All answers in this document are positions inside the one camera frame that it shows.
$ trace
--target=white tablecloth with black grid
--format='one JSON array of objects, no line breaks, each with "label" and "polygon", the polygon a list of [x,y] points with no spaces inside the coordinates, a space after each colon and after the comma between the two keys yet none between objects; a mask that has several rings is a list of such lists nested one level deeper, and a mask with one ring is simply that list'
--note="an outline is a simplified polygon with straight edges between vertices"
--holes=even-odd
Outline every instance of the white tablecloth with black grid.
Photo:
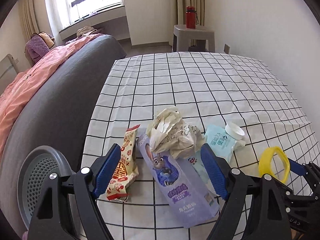
[{"label": "white tablecloth with black grid", "polygon": [[[121,145],[128,127],[147,127],[159,111],[170,106],[177,106],[185,121],[203,133],[209,124],[224,127],[232,121],[241,126],[246,146],[234,152],[230,166],[245,174],[258,176],[260,155],[272,146],[280,146],[299,163],[318,165],[319,145],[310,122],[292,93],[263,62],[218,53],[173,52],[115,62],[90,121],[82,166],[105,155],[113,143]],[[129,187],[129,200],[107,201],[101,195],[97,202],[114,239],[206,239],[217,217],[183,228],[139,153],[136,161],[139,177]],[[295,194],[311,194],[306,181],[292,172],[287,185]],[[217,199],[222,207],[223,200]],[[242,237],[249,208],[247,197],[234,239]]]}]

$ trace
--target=bottle cap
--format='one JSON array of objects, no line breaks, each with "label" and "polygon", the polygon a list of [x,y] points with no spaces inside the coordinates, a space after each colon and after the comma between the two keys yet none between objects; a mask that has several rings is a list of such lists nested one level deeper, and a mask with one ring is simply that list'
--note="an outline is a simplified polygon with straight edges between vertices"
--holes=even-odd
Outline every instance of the bottle cap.
[{"label": "bottle cap", "polygon": [[232,122],[228,122],[225,127],[226,133],[236,140],[242,140],[244,137],[244,131]]}]

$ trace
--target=window sill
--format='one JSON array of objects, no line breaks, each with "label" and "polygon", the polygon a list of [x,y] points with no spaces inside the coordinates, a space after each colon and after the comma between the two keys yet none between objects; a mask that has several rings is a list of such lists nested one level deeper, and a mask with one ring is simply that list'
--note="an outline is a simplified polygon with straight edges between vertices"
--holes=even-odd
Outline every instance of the window sill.
[{"label": "window sill", "polygon": [[126,16],[124,5],[118,4],[109,8],[106,8],[96,14],[88,16],[75,24],[63,29],[59,32],[60,38],[65,40],[66,38],[70,37],[71,35],[75,34],[77,30],[85,27],[85,26],[94,26],[99,23],[103,23],[109,20],[113,20],[116,18],[120,18]]}]

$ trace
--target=rabbit ear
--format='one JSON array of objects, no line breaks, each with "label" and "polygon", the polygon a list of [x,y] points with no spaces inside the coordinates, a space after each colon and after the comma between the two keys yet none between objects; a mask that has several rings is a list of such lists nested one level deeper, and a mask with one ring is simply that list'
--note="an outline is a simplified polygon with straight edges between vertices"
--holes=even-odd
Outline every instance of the rabbit ear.
[{"label": "rabbit ear", "polygon": [[153,156],[152,156],[152,152],[150,151],[150,145],[148,143],[146,144],[146,153],[147,153],[149,159],[152,160]]}]

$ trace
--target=pink bedding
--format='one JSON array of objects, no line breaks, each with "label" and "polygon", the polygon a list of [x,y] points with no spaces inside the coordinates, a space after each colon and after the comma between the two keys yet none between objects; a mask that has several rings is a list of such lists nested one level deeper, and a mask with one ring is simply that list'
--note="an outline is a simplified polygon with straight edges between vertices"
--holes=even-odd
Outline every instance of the pink bedding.
[{"label": "pink bedding", "polygon": [[89,35],[66,46],[56,47],[32,68],[19,73],[5,89],[0,96],[0,161],[11,128],[24,106],[62,63],[89,41],[101,35]]}]

